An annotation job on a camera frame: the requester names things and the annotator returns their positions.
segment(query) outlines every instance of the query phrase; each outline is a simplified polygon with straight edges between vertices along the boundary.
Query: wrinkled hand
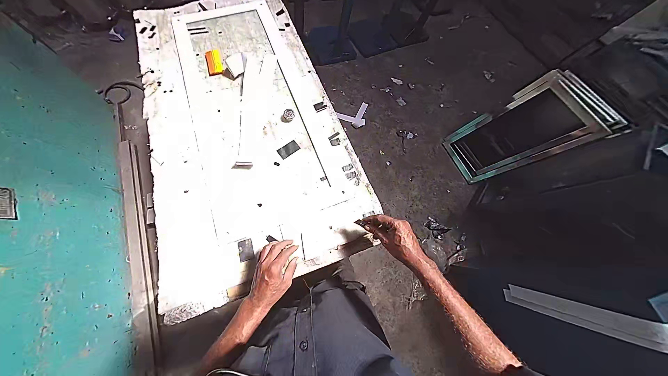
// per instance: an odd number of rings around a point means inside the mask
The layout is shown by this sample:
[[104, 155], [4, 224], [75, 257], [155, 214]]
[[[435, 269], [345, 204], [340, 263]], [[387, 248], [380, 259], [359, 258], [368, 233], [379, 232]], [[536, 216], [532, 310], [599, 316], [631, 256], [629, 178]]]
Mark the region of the wrinkled hand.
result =
[[270, 309], [292, 285], [297, 258], [293, 258], [287, 267], [285, 266], [290, 255], [298, 248], [290, 246], [292, 243], [292, 240], [271, 242], [260, 251], [253, 284], [248, 294], [248, 299], [256, 302], [259, 308]]
[[383, 214], [362, 220], [367, 223], [364, 229], [379, 239], [392, 256], [409, 268], [428, 259], [408, 221]]

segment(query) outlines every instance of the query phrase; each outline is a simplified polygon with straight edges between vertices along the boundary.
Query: dark blue shirt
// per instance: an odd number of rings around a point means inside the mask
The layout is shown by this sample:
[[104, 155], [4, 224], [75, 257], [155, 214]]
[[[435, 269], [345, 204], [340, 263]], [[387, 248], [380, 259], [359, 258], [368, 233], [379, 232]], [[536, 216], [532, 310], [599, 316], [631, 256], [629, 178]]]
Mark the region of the dark blue shirt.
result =
[[364, 285], [339, 272], [293, 281], [231, 367], [249, 375], [409, 376], [391, 353]]

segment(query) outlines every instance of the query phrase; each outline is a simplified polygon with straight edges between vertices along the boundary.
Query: white work table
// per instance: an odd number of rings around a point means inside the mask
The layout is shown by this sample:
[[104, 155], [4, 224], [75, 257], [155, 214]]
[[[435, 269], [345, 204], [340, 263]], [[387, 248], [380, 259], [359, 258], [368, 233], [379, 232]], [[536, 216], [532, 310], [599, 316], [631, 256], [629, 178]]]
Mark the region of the white work table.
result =
[[[166, 324], [247, 291], [255, 262], [240, 262], [239, 241], [251, 239], [257, 253], [268, 235], [294, 239], [301, 246], [295, 255], [303, 259], [295, 276], [377, 243], [353, 221], [382, 213], [380, 202], [283, 3], [262, 2], [271, 17], [258, 11], [193, 21], [206, 17], [191, 15], [202, 9], [224, 13], [219, 9], [242, 3], [249, 2], [204, 0], [134, 12], [152, 149], [158, 314]], [[258, 14], [265, 15], [264, 28]], [[272, 29], [268, 19], [276, 23]], [[191, 30], [172, 28], [180, 22]], [[223, 58], [244, 52], [279, 59], [267, 99], [258, 106], [257, 137], [245, 144], [253, 150], [252, 168], [233, 168], [242, 142], [243, 75], [209, 76], [204, 53], [214, 49]], [[303, 110], [319, 102], [326, 109]], [[297, 115], [283, 122], [288, 108]], [[291, 141], [300, 149], [282, 159], [277, 150]]]

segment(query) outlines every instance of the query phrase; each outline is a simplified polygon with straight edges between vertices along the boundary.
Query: hairy arm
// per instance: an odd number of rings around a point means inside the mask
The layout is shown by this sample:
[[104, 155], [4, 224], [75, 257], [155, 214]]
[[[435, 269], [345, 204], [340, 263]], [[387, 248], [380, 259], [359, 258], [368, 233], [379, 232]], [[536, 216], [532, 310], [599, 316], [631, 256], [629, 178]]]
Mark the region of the hairy arm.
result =
[[290, 255], [297, 250], [297, 246], [290, 246], [292, 243], [292, 240], [272, 242], [262, 249], [250, 294], [206, 352], [197, 375], [205, 376], [214, 369], [230, 367], [271, 307], [290, 288], [297, 267], [296, 258], [285, 266]]
[[504, 370], [522, 366], [517, 357], [443, 277], [436, 263], [422, 251], [407, 221], [386, 215], [373, 215], [365, 218], [364, 222], [367, 223], [364, 228], [373, 233], [392, 256], [410, 268], [420, 279], [422, 286], [438, 299], [462, 337], [466, 350], [483, 371], [501, 374]]

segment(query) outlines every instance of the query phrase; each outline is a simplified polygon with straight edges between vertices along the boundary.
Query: vent grille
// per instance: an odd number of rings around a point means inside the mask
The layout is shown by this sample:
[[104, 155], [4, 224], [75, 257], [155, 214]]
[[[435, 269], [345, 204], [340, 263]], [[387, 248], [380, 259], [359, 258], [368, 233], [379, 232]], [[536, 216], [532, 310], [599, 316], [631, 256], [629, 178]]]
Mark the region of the vent grille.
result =
[[16, 197], [12, 188], [0, 187], [0, 219], [17, 219]]

